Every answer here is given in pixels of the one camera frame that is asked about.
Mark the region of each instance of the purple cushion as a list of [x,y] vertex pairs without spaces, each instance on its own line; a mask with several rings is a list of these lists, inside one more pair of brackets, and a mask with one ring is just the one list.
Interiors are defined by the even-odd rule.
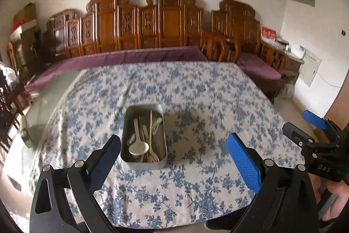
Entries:
[[266,80],[279,80],[281,73],[267,65],[255,54],[241,53],[237,65],[250,77]]
[[197,46],[123,50],[103,54],[74,57],[52,64],[24,88],[26,91],[40,91],[55,75],[86,68],[113,66],[116,64],[136,64],[160,61],[207,61]]

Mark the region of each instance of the tile floor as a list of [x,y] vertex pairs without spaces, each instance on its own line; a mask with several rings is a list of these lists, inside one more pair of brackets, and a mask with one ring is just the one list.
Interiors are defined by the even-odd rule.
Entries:
[[[291,122],[310,136],[315,138],[311,126],[302,118],[301,113],[297,110],[291,100],[277,98],[274,103],[275,108],[281,114],[286,122]],[[20,227],[25,229],[28,226],[29,212],[31,208],[31,201],[33,196],[29,192],[29,189],[22,185],[21,192],[17,191],[11,184],[7,175],[1,173],[0,168],[0,198],[9,212],[18,216],[18,222]],[[188,225],[183,227],[177,227],[166,230],[157,230],[156,232],[167,232],[167,233],[194,233],[194,232],[205,232],[203,223]]]

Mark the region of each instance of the blue gripper pad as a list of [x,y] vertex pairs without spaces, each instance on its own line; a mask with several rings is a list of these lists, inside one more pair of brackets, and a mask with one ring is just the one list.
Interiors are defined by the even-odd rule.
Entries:
[[258,193],[262,187],[261,175],[257,166],[247,154],[245,145],[241,145],[243,142],[235,134],[228,136],[226,144],[246,186]]
[[324,130],[327,128],[326,121],[310,111],[305,111],[303,113],[303,119],[310,122],[313,126],[316,126],[318,129]]

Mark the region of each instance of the blue floral tablecloth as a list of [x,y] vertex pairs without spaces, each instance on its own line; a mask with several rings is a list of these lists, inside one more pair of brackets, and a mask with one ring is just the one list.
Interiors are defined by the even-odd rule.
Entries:
[[[122,135],[128,106],[160,103],[168,166],[130,170],[118,157],[95,198],[112,224],[165,228],[201,222],[248,205],[249,190],[226,149],[236,132],[249,147],[278,165],[302,162],[283,136],[283,119],[235,65],[217,62],[127,64],[84,70],[69,87],[44,131],[30,186],[41,168],[70,167]],[[74,215],[79,215],[67,192]]]

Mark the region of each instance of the screw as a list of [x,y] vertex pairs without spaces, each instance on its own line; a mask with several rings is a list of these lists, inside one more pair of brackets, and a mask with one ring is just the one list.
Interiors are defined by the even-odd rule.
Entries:
[[50,165],[45,165],[45,166],[43,166],[43,171],[47,172],[50,168],[51,168]]
[[82,161],[82,160],[76,161],[76,162],[75,162],[75,167],[76,167],[76,168],[80,168],[80,167],[83,166],[83,164],[84,164],[84,161]]
[[299,164],[298,165],[298,169],[301,170],[301,171],[305,171],[305,167],[303,164]]
[[269,167],[271,167],[271,166],[274,165],[274,161],[271,160],[271,159],[267,159],[266,161],[264,161],[264,163],[265,163],[267,166],[269,166]]

